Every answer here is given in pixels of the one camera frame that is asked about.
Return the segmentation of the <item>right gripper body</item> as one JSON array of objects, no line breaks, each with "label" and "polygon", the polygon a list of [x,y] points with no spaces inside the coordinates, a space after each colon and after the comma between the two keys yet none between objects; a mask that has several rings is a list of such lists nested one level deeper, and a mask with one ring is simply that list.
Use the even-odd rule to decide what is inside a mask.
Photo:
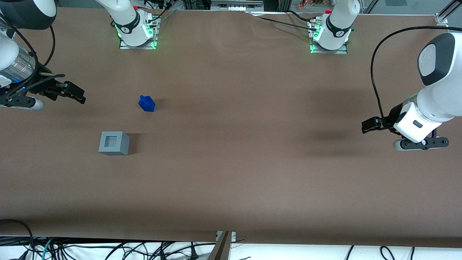
[{"label": "right gripper body", "polygon": [[56,83],[56,78],[59,77],[59,74],[39,73],[22,83],[15,83],[13,87],[1,90],[1,105],[13,107],[14,105],[22,106],[27,102],[31,103],[31,100],[25,101],[28,93],[42,94],[50,87],[50,84]]}]

